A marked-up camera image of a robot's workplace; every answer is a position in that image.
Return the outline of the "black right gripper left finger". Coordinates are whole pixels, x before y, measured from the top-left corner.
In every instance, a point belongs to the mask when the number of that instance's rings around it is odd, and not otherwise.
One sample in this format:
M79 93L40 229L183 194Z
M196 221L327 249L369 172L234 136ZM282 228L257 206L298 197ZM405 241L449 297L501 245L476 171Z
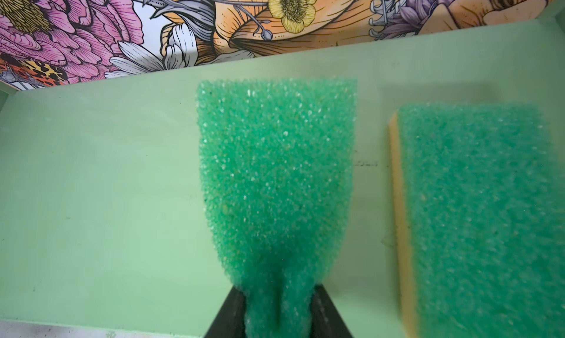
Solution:
M246 298L232 287L204 338L246 338Z

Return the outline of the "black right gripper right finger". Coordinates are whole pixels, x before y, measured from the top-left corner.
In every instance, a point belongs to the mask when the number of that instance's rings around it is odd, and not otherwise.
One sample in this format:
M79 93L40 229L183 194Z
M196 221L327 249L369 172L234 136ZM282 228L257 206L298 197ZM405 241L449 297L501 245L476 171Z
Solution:
M311 300L311 338L353 338L323 285L317 285Z

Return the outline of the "green-yellow sponge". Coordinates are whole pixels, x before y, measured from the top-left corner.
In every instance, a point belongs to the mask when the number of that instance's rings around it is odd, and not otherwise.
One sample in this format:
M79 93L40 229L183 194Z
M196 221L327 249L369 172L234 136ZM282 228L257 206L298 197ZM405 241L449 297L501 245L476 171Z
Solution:
M414 104L389 125L408 337L564 335L564 174L525 104Z
M249 337L308 337L353 191L357 84L204 81L197 88L205 216L244 294Z

